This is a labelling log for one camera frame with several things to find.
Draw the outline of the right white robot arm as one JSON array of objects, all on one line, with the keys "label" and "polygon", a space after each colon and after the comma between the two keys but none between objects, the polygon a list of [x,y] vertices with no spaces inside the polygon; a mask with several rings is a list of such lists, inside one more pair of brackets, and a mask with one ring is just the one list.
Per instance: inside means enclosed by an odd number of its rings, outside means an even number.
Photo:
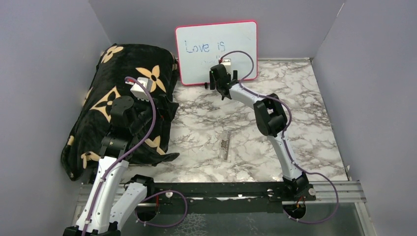
[{"label": "right white robot arm", "polygon": [[283,104],[276,94],[261,95],[243,86],[233,75],[227,72],[224,65],[212,66],[209,71],[211,90],[217,90],[222,99],[236,100],[252,108],[255,121],[261,134],[272,144],[282,168],[283,194],[290,200],[314,200],[313,186],[309,183],[305,171],[301,170],[294,157],[284,132],[290,124],[283,109]]}]

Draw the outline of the clear plastic ruler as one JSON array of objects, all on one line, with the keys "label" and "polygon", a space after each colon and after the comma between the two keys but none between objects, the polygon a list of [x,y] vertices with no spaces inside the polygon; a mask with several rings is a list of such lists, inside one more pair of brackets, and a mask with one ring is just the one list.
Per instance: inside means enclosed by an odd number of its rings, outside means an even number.
[{"label": "clear plastic ruler", "polygon": [[220,157],[224,161],[228,160],[230,138],[231,138],[231,131],[224,130],[220,138]]}]

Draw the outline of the black floral plush pillowcase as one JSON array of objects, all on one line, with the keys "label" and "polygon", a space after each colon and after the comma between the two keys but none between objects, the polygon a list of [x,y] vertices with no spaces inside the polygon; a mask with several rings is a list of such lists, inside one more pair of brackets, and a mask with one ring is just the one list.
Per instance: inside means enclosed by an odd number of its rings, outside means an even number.
[{"label": "black floral plush pillowcase", "polygon": [[[98,161],[101,141],[110,129],[113,102],[121,96],[131,95],[126,77],[151,80],[152,98],[165,95],[176,103],[173,93],[179,69],[170,51],[146,44],[113,44],[107,48],[99,59],[79,117],[61,152],[61,164],[70,180],[78,180],[87,167],[94,166]],[[143,136],[150,127],[150,104],[136,100],[134,106],[145,122],[134,127]],[[158,118],[150,136],[133,151],[129,162],[156,166],[175,160],[178,154],[168,151],[172,121]]]}]

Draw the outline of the pink framed whiteboard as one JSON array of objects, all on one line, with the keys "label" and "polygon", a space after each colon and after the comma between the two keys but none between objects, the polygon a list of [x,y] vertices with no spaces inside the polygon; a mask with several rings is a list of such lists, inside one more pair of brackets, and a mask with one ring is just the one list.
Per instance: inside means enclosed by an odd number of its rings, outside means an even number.
[{"label": "pink framed whiteboard", "polygon": [[209,70],[220,59],[231,60],[238,78],[258,76],[258,27],[255,21],[179,26],[175,29],[181,83],[209,82]]}]

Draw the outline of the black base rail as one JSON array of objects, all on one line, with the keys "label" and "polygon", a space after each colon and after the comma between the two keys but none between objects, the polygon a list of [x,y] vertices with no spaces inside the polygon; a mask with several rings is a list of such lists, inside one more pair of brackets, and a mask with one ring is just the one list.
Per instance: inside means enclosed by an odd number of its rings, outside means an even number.
[{"label": "black base rail", "polygon": [[282,213],[284,205],[316,200],[313,186],[293,193],[283,182],[156,182],[159,196],[138,204],[139,214]]}]

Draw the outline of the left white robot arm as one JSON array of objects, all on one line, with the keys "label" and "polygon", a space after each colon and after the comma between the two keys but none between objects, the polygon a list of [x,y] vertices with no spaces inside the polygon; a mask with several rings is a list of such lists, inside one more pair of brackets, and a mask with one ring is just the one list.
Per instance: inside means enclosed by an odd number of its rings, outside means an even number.
[{"label": "left white robot arm", "polygon": [[154,129],[156,120],[172,121],[178,104],[167,96],[148,100],[150,127],[140,136],[136,124],[144,124],[135,100],[131,96],[117,98],[111,106],[110,129],[101,141],[98,169],[87,203],[75,226],[64,229],[65,236],[119,236],[121,230],[140,202],[153,199],[153,179],[140,176],[129,183],[119,200],[115,200],[119,183],[127,170],[135,149],[145,142]]}]

